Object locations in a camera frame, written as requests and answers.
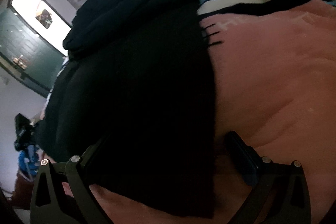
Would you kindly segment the maroon sleeved forearm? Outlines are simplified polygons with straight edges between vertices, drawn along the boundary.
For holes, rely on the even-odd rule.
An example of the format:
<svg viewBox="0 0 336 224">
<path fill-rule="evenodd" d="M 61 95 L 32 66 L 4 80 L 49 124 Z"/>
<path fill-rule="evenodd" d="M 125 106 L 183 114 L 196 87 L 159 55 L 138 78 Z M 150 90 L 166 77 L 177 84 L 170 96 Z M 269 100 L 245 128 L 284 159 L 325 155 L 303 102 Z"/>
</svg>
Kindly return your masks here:
<svg viewBox="0 0 336 224">
<path fill-rule="evenodd" d="M 33 188 L 34 181 L 29 180 L 21 171 L 18 171 L 15 189 L 11 198 L 12 206 L 18 209 L 30 210 Z"/>
</svg>

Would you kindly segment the blue white gloved hand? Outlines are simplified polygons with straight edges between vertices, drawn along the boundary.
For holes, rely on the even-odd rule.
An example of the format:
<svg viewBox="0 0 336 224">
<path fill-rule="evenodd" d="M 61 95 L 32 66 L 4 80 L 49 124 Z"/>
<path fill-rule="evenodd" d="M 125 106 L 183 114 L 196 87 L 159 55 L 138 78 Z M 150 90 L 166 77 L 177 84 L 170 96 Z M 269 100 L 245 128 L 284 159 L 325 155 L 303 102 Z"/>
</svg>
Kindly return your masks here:
<svg viewBox="0 0 336 224">
<path fill-rule="evenodd" d="M 19 153 L 19 171 L 27 180 L 33 181 L 36 178 L 39 166 L 38 147 L 29 145 Z"/>
</svg>

